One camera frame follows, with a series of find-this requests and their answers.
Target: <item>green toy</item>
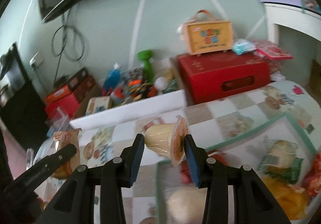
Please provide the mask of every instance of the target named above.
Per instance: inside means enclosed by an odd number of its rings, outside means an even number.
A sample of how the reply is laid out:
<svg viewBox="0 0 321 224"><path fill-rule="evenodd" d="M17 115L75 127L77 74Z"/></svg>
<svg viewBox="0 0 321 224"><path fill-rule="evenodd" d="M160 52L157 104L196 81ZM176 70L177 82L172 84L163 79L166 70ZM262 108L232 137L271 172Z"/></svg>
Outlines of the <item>green toy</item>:
<svg viewBox="0 0 321 224"><path fill-rule="evenodd" d="M154 56L154 53L152 50L145 50L137 53L137 59L144 63L144 70L148 76L149 83L152 83L154 80L153 68L151 67L151 64L149 62L149 59L152 58L153 56Z"/></svg>

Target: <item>jelly cup lid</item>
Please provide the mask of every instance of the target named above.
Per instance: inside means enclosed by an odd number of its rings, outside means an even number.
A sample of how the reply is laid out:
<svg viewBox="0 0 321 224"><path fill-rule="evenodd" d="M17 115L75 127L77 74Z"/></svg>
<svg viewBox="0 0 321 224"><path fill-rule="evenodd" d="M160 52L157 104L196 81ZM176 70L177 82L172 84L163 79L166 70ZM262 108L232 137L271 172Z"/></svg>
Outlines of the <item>jelly cup lid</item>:
<svg viewBox="0 0 321 224"><path fill-rule="evenodd" d="M175 128L171 139L171 162L173 166L178 166L185 155L184 152L184 137L188 134L188 126L186 120L178 116Z"/></svg>

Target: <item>wooden box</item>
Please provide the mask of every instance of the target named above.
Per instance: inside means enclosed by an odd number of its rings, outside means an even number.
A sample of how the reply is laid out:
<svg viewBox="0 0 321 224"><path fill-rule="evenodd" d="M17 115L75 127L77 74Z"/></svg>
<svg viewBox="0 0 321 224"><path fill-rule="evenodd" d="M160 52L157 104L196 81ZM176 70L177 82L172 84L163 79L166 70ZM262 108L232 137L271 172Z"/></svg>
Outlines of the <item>wooden box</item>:
<svg viewBox="0 0 321 224"><path fill-rule="evenodd" d="M183 36L190 54L224 51L233 47L233 30L231 21L222 21L214 18L208 11L200 10L198 13L206 13L211 20L203 22L193 21L183 26Z"/></svg>

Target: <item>cable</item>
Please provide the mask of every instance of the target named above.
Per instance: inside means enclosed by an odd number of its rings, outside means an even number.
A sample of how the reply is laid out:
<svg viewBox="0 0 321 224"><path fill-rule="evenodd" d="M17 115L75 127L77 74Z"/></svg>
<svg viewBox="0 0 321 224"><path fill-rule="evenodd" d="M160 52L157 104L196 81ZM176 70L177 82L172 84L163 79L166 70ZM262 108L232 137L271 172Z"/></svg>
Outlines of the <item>cable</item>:
<svg viewBox="0 0 321 224"><path fill-rule="evenodd" d="M42 82L42 80L41 80L41 78L40 78L40 75L39 75L39 73L38 73L38 71L37 71L37 68L36 68L35 64L32 64L31 67L32 67L33 70L34 70L34 72L35 72L35 74L36 74L36 76L37 76L37 78L38 78L38 81L39 81L42 89L44 89L45 92L46 92L47 94L49 94L49 91L47 90L47 88L45 87L44 83Z"/></svg>
<svg viewBox="0 0 321 224"><path fill-rule="evenodd" d="M59 70L62 54L64 54L64 56L66 57L66 59L68 61L76 62L76 61L79 61L83 57L83 55L85 53L85 40L84 40L82 34L79 32L79 30L75 26L71 26L71 25L68 24L69 23L70 12L71 12L71 9L68 11L66 20L65 20L65 14L62 14L62 16L61 16L62 26L59 27L55 31L55 33L54 33L54 35L53 35L53 37L51 39L51 52L52 52L52 55L54 57L59 57L58 65L57 65L57 69L56 69L56 73L55 73L55 78L54 78L54 83L57 80L57 75L58 75L58 70ZM56 36L57 32L60 31L61 29L63 30L62 31L63 36L62 36L61 51L59 53L56 53L55 49L54 49L54 39L55 39L55 36ZM79 39L80 39L80 42L81 42L81 45L82 45L82 50L81 50L80 57L78 57L78 58L72 58L70 55L68 55L67 51L65 51L65 47L67 45L67 39L68 39L67 38L68 29L73 30L73 48L75 47L76 36L78 36Z"/></svg>

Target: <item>clear plastic object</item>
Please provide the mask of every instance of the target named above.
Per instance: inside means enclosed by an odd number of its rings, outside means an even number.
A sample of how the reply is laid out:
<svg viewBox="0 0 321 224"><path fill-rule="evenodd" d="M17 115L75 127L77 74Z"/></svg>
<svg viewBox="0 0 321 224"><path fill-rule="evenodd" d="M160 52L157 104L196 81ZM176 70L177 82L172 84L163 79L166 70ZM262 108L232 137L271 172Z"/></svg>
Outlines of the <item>clear plastic object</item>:
<svg viewBox="0 0 321 224"><path fill-rule="evenodd" d="M27 149L27 161L26 161L26 168L27 170L31 168L33 165L33 149Z"/></svg>

